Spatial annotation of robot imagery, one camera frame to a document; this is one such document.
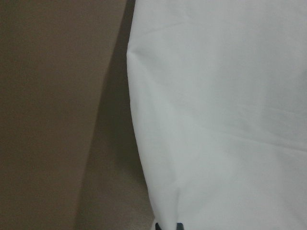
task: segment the white curtain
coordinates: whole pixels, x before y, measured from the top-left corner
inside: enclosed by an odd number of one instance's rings
[[[137,0],[130,104],[162,230],[307,230],[307,1]]]

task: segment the brown surface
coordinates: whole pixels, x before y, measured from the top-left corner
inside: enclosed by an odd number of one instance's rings
[[[125,0],[1,1],[0,229],[150,226],[129,113],[127,3],[123,17]]]

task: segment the white cloth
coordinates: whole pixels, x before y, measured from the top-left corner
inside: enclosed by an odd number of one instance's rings
[[[127,59],[162,230],[307,230],[307,1],[137,0]]]

